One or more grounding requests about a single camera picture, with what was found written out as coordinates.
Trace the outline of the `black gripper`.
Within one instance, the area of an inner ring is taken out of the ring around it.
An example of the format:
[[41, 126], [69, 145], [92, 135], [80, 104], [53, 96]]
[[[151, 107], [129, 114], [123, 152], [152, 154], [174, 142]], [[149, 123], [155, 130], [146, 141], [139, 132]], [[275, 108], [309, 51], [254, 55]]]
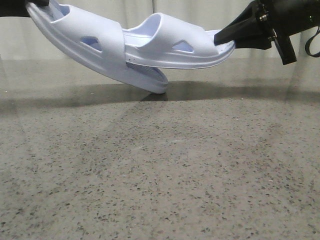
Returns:
[[282, 63], [287, 65], [297, 61], [290, 36], [319, 24], [318, 0], [254, 0], [214, 35], [214, 44], [234, 41], [236, 49], [267, 50], [274, 42]]

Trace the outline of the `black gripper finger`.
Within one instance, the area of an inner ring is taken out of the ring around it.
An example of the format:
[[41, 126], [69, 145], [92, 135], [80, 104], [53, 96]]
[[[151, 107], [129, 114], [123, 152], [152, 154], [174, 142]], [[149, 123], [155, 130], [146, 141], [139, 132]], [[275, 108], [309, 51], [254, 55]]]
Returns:
[[23, 17], [29, 18], [30, 15], [26, 10], [25, 0], [0, 0], [1, 17]]
[[27, 0], [27, 1], [41, 7], [47, 7], [50, 3], [50, 0]]

